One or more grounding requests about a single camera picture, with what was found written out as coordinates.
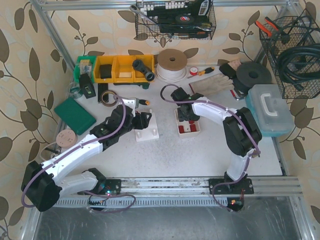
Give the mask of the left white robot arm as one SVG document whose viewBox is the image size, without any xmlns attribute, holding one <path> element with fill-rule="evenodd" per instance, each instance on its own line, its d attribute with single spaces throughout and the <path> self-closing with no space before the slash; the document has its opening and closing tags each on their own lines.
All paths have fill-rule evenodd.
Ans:
<svg viewBox="0 0 320 240">
<path fill-rule="evenodd" d="M 61 197 L 80 192 L 110 197 L 107 179 L 96 168 L 73 176 L 69 176 L 69 173 L 89 158 L 118 143 L 121 136 L 132 130 L 149 127 L 152 113 L 136 111 L 127 98 L 115 95 L 114 99 L 119 104 L 111 115 L 92 128 L 77 144 L 42 163 L 27 165 L 21 184 L 21 203 L 24 207 L 44 212 Z"/>
</svg>

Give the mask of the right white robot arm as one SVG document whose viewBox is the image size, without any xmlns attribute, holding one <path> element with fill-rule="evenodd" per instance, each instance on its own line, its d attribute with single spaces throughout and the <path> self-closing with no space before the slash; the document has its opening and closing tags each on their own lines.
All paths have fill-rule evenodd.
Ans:
<svg viewBox="0 0 320 240">
<path fill-rule="evenodd" d="M 175 84 L 162 87 L 160 97 L 168 103 L 177 104 L 177 118 L 180 122 L 198 121 L 203 117 L 221 125 L 231 151 L 226 176 L 234 183 L 245 177 L 250 160 L 261 154 L 258 144 L 262 140 L 258 124 L 247 107 L 224 107 L 200 93 L 190 95 Z"/>
</svg>

